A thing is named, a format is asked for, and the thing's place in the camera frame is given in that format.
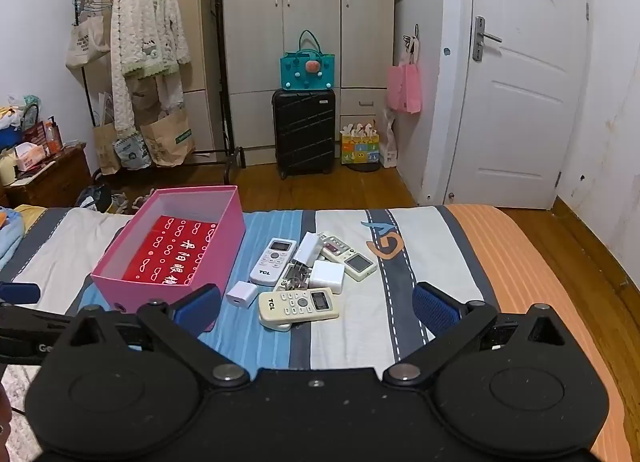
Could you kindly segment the left gripper arm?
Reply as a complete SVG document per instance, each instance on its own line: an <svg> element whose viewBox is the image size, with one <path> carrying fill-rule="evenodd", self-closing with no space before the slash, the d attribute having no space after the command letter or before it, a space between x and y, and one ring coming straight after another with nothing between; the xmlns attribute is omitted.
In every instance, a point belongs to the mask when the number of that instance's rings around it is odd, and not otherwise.
<svg viewBox="0 0 640 462"><path fill-rule="evenodd" d="M136 372L153 358L154 343L142 320L165 307L134 313L88 305L76 315L1 303L1 361L67 372Z"/></svg>

